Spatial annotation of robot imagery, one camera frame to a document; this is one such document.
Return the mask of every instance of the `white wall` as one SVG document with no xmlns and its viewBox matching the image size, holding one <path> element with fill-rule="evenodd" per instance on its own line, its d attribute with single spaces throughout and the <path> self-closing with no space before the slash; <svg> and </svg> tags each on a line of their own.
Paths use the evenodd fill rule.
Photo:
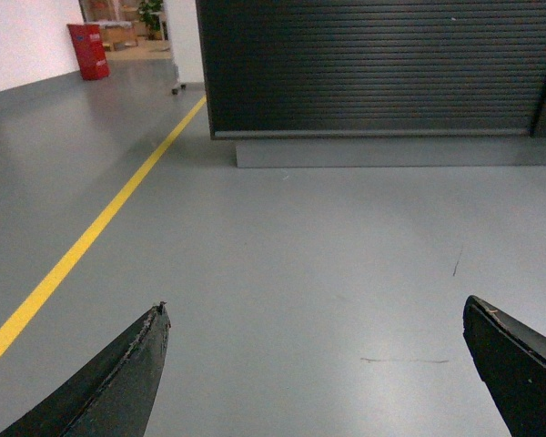
<svg viewBox="0 0 546 437">
<path fill-rule="evenodd" d="M 0 91 L 79 69 L 67 23 L 77 0 L 0 0 Z"/>
<path fill-rule="evenodd" d="M 168 38 L 183 83 L 204 82 L 195 0 L 164 0 Z"/>
</svg>

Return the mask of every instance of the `roller shutter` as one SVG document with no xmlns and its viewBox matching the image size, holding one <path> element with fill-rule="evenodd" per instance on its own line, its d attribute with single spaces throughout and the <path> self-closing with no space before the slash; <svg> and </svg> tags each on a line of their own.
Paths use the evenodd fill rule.
<svg viewBox="0 0 546 437">
<path fill-rule="evenodd" d="M 546 1 L 197 0 L 214 137 L 528 134 Z"/>
</svg>

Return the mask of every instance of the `yellow floor line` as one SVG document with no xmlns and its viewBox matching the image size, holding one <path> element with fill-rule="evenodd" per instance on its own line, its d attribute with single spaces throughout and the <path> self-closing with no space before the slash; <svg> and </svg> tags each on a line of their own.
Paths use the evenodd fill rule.
<svg viewBox="0 0 546 437">
<path fill-rule="evenodd" d="M 190 123 L 190 120 L 197 114 L 202 106 L 207 102 L 206 97 L 202 97 L 184 119 L 174 128 L 170 135 L 159 145 L 159 147 L 142 164 L 134 176 L 128 180 L 123 188 L 117 193 L 113 200 L 99 214 L 95 221 L 89 226 L 80 239 L 69 249 L 45 278 L 36 286 L 32 293 L 18 307 L 0 328 L 0 357 L 4 355 L 10 345 L 16 340 L 23 331 L 28 322 L 37 314 L 45 302 L 55 292 L 59 284 L 65 279 L 66 275 L 73 269 L 77 262 L 83 257 L 85 252 L 99 237 L 115 214 L 123 207 L 129 197 L 136 190 L 137 186 L 146 177 L 149 170 L 158 162 L 174 140 L 180 135 L 184 128 Z"/>
</svg>

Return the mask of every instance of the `floor scratch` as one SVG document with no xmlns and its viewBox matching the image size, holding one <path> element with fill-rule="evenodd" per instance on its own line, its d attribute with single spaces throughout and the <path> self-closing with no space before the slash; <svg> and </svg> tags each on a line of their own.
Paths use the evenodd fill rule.
<svg viewBox="0 0 546 437">
<path fill-rule="evenodd" d="M 459 256 L 457 257 L 457 262 L 455 263 L 455 269 L 453 269 L 453 277 L 457 274 L 457 267 L 459 266 L 459 261 L 461 260 L 462 254 L 463 254 L 463 245 L 461 244 L 461 250 L 459 251 Z"/>
<path fill-rule="evenodd" d="M 446 362 L 449 362 L 449 360 L 375 360 L 371 358 L 360 358 L 362 361 L 365 362 L 424 362 L 427 364 L 445 364 Z"/>
</svg>

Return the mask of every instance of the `baseboard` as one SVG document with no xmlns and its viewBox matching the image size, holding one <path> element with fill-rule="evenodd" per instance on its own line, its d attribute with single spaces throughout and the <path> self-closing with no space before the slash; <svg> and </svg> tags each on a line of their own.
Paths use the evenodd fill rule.
<svg viewBox="0 0 546 437">
<path fill-rule="evenodd" d="M 0 91 L 0 111 L 82 82 L 78 71 Z"/>
<path fill-rule="evenodd" d="M 263 139 L 235 145 L 239 168 L 546 166 L 546 138 Z"/>
</svg>

